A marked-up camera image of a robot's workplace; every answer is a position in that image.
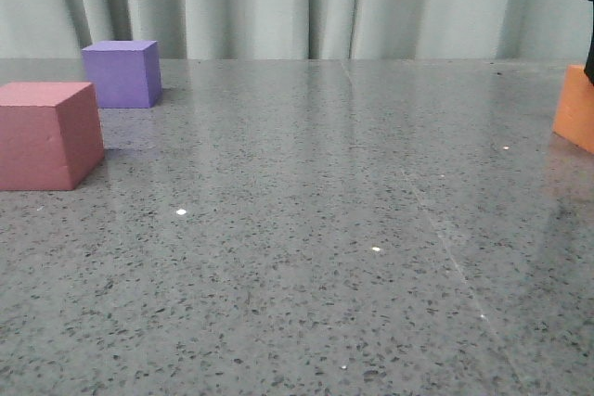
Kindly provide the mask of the orange foam cube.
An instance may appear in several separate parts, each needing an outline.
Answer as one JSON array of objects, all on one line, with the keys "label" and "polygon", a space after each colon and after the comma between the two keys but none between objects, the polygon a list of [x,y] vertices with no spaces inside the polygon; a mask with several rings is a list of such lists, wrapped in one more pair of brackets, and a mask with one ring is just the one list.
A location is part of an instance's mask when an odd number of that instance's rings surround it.
[{"label": "orange foam cube", "polygon": [[582,65],[566,68],[552,130],[555,134],[594,152],[594,89]]}]

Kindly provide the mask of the red foam cube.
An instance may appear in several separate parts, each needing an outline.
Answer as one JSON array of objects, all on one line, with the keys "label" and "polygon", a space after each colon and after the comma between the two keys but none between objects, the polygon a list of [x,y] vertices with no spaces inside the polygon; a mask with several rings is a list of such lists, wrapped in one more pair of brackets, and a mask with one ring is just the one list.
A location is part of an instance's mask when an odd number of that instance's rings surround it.
[{"label": "red foam cube", "polygon": [[1,189],[73,190],[104,159],[88,82],[1,87]]}]

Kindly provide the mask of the pale green curtain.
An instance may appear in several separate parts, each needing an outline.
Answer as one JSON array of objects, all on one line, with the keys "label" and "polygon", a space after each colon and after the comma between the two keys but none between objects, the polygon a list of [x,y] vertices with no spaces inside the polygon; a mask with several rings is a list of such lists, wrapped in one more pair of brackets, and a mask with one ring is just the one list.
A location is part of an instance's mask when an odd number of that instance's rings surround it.
[{"label": "pale green curtain", "polygon": [[164,57],[571,58],[586,0],[1,0],[3,57],[146,39]]}]

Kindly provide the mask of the purple foam cube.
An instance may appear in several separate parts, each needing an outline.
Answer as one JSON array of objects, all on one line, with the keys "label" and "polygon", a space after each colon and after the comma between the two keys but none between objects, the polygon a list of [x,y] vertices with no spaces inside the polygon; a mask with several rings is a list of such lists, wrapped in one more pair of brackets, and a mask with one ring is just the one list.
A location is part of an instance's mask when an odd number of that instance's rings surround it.
[{"label": "purple foam cube", "polygon": [[151,108],[160,98],[157,41],[101,41],[83,48],[82,56],[100,108]]}]

